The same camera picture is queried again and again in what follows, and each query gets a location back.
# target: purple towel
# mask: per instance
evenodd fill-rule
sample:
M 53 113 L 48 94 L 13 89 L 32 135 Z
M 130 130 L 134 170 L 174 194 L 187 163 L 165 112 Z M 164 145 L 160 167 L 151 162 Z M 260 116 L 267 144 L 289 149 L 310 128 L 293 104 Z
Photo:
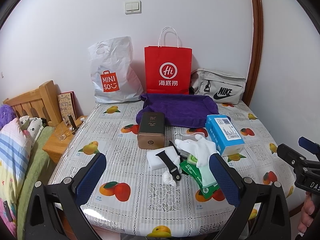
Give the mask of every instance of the purple towel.
M 140 124 L 143 112 L 162 112 L 166 125 L 202 128 L 207 115 L 219 114 L 217 104 L 209 96 L 143 94 L 141 99 L 144 104 L 137 114 L 137 124 Z

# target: nike swoosh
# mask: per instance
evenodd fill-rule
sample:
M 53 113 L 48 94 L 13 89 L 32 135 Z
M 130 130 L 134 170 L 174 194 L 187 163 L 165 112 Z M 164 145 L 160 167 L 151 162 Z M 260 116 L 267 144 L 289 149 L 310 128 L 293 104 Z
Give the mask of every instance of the nike swoosh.
M 219 100 L 219 99 L 228 98 L 228 97 L 231 97 L 231 96 L 234 96 L 234 95 L 228 95 L 228 96 L 219 97 L 219 96 L 218 96 L 218 92 L 216 92 L 216 93 L 213 95 L 213 99 Z

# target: light switch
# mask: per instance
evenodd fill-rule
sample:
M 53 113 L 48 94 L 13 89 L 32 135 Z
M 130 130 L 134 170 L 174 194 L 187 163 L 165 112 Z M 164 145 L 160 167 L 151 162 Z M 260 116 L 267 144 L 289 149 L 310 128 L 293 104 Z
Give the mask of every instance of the light switch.
M 132 10 L 133 11 L 139 10 L 139 3 L 137 3 L 137 2 L 132 3 Z
M 124 13 L 125 14 L 133 14 L 133 13 L 141 13 L 141 1 L 127 1 L 124 2 Z

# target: blue gripper pad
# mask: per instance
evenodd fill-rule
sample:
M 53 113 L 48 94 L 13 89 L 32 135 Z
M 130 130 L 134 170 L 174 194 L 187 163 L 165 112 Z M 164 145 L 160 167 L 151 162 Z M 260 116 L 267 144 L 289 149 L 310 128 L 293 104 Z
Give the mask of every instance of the blue gripper pad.
M 75 203 L 78 207 L 89 200 L 100 177 L 105 171 L 107 160 L 102 153 L 96 153 L 87 166 L 82 167 L 74 176 L 76 187 L 73 189 L 76 197 Z
M 320 154 L 320 146 L 317 143 L 314 143 L 305 137 L 300 137 L 298 143 L 300 147 L 306 149 L 308 152 Z
M 228 164 L 221 158 L 219 154 L 213 154 L 210 156 L 210 159 L 209 159 L 210 171 L 215 177 L 228 203 L 230 205 L 237 207 L 241 201 L 240 189 L 237 186 L 237 184 L 234 182 L 233 178 L 231 177 L 230 173 L 227 171 L 224 165 L 228 166 Z

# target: glass cup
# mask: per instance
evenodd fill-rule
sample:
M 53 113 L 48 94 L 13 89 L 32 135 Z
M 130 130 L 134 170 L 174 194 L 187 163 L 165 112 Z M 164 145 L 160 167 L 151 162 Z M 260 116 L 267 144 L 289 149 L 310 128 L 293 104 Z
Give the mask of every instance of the glass cup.
M 59 141 L 62 141 L 66 138 L 63 130 L 63 125 L 61 125 L 61 123 L 55 125 L 53 134 L 58 138 Z

